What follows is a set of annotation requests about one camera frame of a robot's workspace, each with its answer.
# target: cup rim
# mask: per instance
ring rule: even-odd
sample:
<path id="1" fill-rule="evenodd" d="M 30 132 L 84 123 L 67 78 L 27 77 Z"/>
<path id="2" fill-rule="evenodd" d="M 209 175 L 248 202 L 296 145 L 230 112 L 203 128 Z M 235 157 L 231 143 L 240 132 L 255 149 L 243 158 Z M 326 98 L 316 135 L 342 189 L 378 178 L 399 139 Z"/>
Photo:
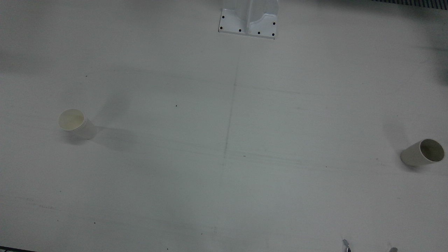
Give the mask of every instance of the cup rim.
<path id="1" fill-rule="evenodd" d="M 68 129 L 64 128 L 64 127 L 61 125 L 61 118 L 62 118 L 62 116 L 63 116 L 65 113 L 68 113 L 69 111 L 76 111 L 76 112 L 79 112 L 79 113 L 82 115 L 82 123 L 81 123 L 78 127 L 76 127 L 75 129 L 72 129 L 72 130 L 68 130 Z M 64 110 L 64 111 L 59 115 L 58 123 L 59 123 L 59 127 L 60 127 L 61 129 L 65 130 L 65 131 L 77 131 L 77 130 L 81 129 L 83 125 L 86 124 L 86 116 L 85 116 L 84 113 L 83 113 L 81 110 L 79 110 L 79 109 L 66 109 L 66 110 Z"/>
<path id="2" fill-rule="evenodd" d="M 429 140 L 429 141 L 431 141 L 431 142 L 437 144 L 437 147 L 440 148 L 440 149 L 442 150 L 442 154 L 443 154 L 443 155 L 442 155 L 442 158 L 441 158 L 440 160 L 437 160 L 437 161 L 431 160 L 431 159 L 429 159 L 428 157 L 426 157 L 425 154 L 423 154 L 423 152 L 422 152 L 422 143 L 423 143 L 424 141 L 427 141 L 427 140 Z M 443 146 L 442 146 L 439 142 L 437 142 L 436 140 L 431 139 L 431 138 L 423 139 L 422 141 L 420 141 L 420 143 L 418 144 L 418 150 L 419 150 L 420 154 L 421 154 L 426 160 L 428 160 L 428 161 L 431 162 L 431 163 L 438 163 L 438 162 L 441 162 L 441 161 L 445 158 L 445 149 L 443 148 Z"/>

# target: white paper cup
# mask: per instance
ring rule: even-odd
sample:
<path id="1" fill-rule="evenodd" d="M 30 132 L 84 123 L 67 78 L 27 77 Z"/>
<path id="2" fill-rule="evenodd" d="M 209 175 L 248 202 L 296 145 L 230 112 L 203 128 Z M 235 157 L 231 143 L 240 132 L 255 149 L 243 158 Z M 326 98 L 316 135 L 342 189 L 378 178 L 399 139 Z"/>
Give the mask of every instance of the white paper cup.
<path id="1" fill-rule="evenodd" d="M 67 109 L 59 116 L 59 126 L 73 132 L 84 139 L 91 139 L 96 134 L 96 128 L 90 120 L 78 109 Z"/>
<path id="2" fill-rule="evenodd" d="M 409 166 L 429 165 L 442 161 L 444 148 L 435 140 L 425 139 L 401 153 L 401 160 Z"/>

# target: white table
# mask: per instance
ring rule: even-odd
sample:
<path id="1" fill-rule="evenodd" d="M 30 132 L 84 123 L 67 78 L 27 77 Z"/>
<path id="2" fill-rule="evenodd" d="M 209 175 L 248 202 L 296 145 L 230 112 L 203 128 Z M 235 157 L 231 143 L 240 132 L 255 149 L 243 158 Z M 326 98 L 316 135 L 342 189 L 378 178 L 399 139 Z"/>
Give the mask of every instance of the white table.
<path id="1" fill-rule="evenodd" d="M 0 1 L 0 246 L 446 251 L 447 161 L 399 153 L 448 147 L 448 12 L 284 0 L 270 40 L 220 5 Z"/>

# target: table surface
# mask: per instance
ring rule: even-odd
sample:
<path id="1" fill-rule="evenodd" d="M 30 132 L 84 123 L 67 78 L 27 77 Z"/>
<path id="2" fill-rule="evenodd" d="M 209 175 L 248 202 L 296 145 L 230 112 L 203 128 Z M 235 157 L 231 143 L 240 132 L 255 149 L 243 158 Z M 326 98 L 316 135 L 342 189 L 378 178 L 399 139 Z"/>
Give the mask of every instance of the table surface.
<path id="1" fill-rule="evenodd" d="M 272 40 L 220 6 L 0 2 L 0 246 L 446 251 L 447 161 L 399 153 L 448 147 L 448 11 L 284 0 Z"/>

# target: upright paper cup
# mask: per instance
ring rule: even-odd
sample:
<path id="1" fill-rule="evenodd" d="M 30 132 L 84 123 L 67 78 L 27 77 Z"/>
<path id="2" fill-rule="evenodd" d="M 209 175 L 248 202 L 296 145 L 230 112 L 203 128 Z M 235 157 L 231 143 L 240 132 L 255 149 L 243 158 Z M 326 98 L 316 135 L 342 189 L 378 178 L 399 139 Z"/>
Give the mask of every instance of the upright paper cup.
<path id="1" fill-rule="evenodd" d="M 91 139 L 96 134 L 96 128 L 90 120 L 78 109 L 67 109 L 59 116 L 59 126 L 73 132 L 84 139 Z"/>
<path id="2" fill-rule="evenodd" d="M 401 160 L 409 166 L 429 165 L 442 161 L 443 147 L 435 140 L 425 139 L 411 145 L 401 153 Z"/>

